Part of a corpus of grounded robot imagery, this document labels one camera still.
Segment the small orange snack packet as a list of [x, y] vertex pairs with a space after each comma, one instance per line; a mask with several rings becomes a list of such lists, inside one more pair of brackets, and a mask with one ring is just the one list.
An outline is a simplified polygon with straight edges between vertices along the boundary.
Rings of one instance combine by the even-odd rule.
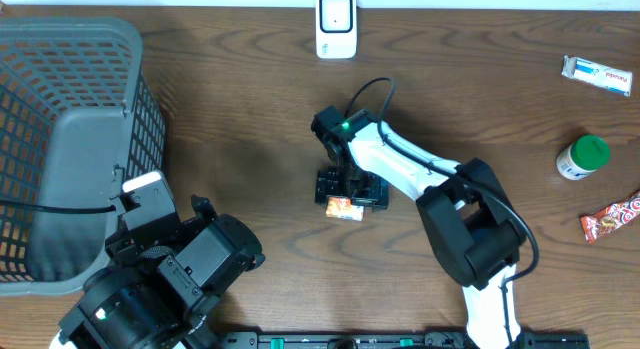
[[364, 217], [364, 207], [353, 204], [349, 198], [330, 197], [327, 202], [325, 214], [329, 218], [362, 221]]

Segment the green lid jar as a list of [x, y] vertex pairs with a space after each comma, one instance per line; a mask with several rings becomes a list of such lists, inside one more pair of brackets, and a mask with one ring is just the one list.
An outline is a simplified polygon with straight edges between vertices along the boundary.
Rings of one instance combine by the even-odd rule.
[[556, 167], [563, 177], [577, 181], [607, 165], [610, 156], [610, 148], [601, 137], [584, 135], [557, 156]]

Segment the red chocolate bar wrapper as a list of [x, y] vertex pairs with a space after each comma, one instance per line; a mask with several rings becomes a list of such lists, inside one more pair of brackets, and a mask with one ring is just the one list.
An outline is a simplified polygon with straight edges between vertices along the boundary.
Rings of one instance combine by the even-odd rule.
[[597, 239], [630, 223], [639, 215], [639, 192], [629, 198], [608, 205], [595, 214], [580, 218], [585, 239], [594, 243]]

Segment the white green carton box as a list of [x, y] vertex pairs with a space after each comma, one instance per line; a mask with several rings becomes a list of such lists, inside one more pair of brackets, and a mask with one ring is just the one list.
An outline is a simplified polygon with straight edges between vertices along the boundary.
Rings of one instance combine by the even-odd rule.
[[629, 97], [633, 73], [608, 67], [580, 57], [564, 56], [561, 75]]

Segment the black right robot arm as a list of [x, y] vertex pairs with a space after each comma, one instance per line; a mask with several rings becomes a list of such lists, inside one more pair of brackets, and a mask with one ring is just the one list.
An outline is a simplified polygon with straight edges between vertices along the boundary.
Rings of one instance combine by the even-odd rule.
[[415, 204], [434, 256], [463, 289], [467, 335], [478, 348], [510, 348], [521, 333], [513, 280], [526, 238], [492, 169], [437, 157], [361, 110], [329, 106], [311, 130], [332, 161], [319, 171], [315, 201], [336, 213], [385, 210], [395, 187]]

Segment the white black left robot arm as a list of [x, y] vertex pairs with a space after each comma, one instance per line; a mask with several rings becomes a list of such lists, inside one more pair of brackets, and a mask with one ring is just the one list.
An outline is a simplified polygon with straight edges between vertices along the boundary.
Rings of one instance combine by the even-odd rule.
[[194, 217], [108, 239], [111, 265], [92, 274], [83, 295], [60, 320], [53, 348], [174, 348], [205, 327], [221, 296], [265, 261], [257, 236], [193, 195]]

